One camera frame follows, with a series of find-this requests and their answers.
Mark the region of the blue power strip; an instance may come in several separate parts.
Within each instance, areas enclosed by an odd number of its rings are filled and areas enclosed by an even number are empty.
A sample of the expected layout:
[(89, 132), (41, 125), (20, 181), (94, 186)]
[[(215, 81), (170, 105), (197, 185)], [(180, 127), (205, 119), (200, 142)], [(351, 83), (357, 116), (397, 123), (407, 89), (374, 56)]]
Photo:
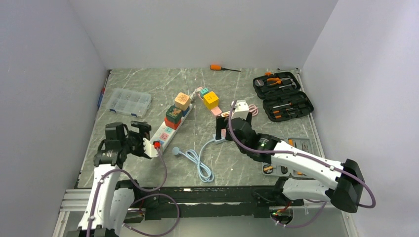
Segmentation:
[(221, 138), (219, 138), (219, 139), (217, 139), (215, 136), (213, 137), (213, 142), (214, 142), (215, 144), (220, 144), (220, 143), (223, 143), (223, 142), (225, 142), (225, 141), (226, 141), (225, 137), (221, 137)]

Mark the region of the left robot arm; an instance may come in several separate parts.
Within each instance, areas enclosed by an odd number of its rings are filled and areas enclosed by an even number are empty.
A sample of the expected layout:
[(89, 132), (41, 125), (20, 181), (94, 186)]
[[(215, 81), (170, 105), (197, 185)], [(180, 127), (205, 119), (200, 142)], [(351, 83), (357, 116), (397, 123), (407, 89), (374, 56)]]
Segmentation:
[(69, 237), (117, 237), (129, 207), (142, 201), (138, 183), (119, 180), (129, 154), (149, 158), (144, 141), (149, 141), (151, 126), (132, 121), (138, 131), (130, 131), (122, 122), (105, 126), (105, 138), (93, 159), (94, 181), (82, 219)]

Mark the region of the grey tool tray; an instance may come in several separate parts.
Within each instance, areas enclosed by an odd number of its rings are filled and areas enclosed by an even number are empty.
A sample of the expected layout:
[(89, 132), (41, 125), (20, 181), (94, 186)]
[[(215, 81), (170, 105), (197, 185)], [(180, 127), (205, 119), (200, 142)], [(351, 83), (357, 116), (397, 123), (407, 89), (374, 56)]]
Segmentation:
[[(293, 146), (294, 148), (298, 148), (300, 150), (302, 150), (301, 148), (302, 142), (310, 143), (313, 149), (312, 154), (314, 154), (315, 152), (312, 145), (312, 141), (309, 138), (286, 138), (283, 141)], [(312, 180), (312, 178), (308, 177), (307, 175), (305, 175), (304, 173), (300, 171), (290, 170), (287, 167), (281, 166), (281, 165), (271, 165), (268, 163), (263, 163), (261, 170), (262, 170), (262, 173), (266, 176), (292, 177), (294, 179)]]

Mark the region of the pink power strip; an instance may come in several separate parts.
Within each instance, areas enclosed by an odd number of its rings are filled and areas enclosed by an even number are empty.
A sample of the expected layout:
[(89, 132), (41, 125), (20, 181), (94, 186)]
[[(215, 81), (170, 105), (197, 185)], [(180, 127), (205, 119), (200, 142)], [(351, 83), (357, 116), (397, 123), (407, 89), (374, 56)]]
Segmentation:
[(205, 107), (211, 111), (215, 116), (221, 115), (222, 110), (219, 107), (219, 97), (218, 95), (208, 88), (199, 87), (198, 96), (203, 101)]

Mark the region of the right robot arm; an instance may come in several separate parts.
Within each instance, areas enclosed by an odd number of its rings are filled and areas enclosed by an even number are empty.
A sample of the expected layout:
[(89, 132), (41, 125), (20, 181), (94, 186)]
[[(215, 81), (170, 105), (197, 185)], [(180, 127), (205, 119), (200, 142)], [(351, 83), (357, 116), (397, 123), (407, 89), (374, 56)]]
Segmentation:
[(315, 156), (273, 135), (256, 133), (251, 115), (246, 119), (217, 116), (216, 134), (226, 131), (226, 140), (234, 141), (241, 153), (272, 167), (287, 168), (278, 178), (272, 198), (278, 205), (296, 199), (330, 202), (341, 211), (355, 213), (365, 207), (360, 203), (363, 190), (368, 191), (359, 164)]

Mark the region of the black tool case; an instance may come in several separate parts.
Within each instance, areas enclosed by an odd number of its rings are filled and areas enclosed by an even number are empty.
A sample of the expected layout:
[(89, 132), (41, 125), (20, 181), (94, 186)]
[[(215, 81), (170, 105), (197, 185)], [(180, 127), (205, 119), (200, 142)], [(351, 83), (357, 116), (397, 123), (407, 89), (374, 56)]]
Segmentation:
[(301, 118), (314, 111), (310, 99), (301, 91), (301, 85), (291, 72), (265, 73), (252, 81), (254, 90), (262, 100), (269, 120), (283, 122)]

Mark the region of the pink cube plug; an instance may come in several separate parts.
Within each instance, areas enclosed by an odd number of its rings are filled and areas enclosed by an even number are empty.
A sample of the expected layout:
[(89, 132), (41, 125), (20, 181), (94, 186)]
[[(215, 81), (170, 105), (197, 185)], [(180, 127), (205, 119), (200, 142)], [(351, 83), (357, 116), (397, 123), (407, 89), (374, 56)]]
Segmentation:
[(221, 130), (221, 139), (225, 140), (225, 138), (226, 138), (226, 129), (222, 129)]

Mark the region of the white power strip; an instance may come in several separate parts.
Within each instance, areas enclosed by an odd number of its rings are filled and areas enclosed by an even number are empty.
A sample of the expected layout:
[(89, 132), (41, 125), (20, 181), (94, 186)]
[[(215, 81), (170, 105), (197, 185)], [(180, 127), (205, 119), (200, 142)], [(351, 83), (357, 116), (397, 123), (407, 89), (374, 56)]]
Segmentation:
[(185, 117), (182, 117), (181, 120), (181, 124), (180, 126), (177, 128), (177, 130), (173, 130), (169, 127), (167, 127), (165, 125), (165, 122), (163, 122), (160, 127), (157, 129), (157, 131), (154, 133), (154, 135), (151, 137), (151, 141), (160, 141), (161, 143), (161, 149), (160, 151), (163, 152), (169, 145), (170, 141), (174, 138), (174, 136), (176, 135), (177, 131), (180, 130), (180, 127), (182, 126), (182, 124), (184, 123), (185, 119), (187, 118), (187, 116), (189, 115), (190, 111), (193, 108), (193, 104), (189, 105), (190, 110), (187, 113), (187, 115)]

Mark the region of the clear screw box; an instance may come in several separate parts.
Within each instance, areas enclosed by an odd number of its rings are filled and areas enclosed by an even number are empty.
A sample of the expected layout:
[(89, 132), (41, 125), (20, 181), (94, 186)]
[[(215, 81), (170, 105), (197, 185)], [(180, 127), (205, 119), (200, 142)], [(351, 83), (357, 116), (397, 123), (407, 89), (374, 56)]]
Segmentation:
[(115, 88), (106, 104), (106, 109), (117, 114), (143, 117), (151, 104), (149, 93)]

